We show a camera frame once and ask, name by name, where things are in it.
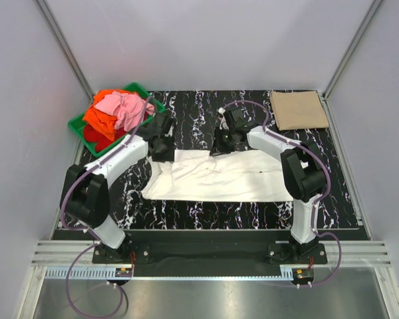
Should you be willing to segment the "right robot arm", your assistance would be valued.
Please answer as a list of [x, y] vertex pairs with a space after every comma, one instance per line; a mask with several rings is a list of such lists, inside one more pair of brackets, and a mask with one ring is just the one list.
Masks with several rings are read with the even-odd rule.
[[236, 146], [246, 143], [281, 163], [285, 189], [293, 198], [293, 224], [289, 241], [269, 248], [269, 262], [309, 262], [319, 252], [319, 203], [331, 188], [331, 179], [318, 156], [318, 147], [314, 142], [292, 140], [248, 121], [234, 104], [219, 109], [219, 120], [211, 156], [230, 154]]

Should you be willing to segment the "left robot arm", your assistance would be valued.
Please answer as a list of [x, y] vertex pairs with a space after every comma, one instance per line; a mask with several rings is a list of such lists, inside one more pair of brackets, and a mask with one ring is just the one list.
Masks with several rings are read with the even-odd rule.
[[168, 110], [159, 112], [145, 125], [134, 128], [110, 152], [96, 161], [67, 169], [61, 195], [61, 217], [79, 222], [98, 243], [96, 252], [123, 263], [133, 256], [130, 235], [110, 216], [109, 189], [130, 167], [144, 158], [173, 161], [173, 131], [176, 119]]

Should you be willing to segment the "white printed t shirt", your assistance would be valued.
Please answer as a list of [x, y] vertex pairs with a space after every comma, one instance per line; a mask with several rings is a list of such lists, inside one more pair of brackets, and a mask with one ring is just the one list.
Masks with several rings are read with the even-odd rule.
[[177, 150], [173, 162], [151, 163], [145, 199], [212, 202], [283, 202], [280, 162], [260, 150], [211, 157], [207, 150]]

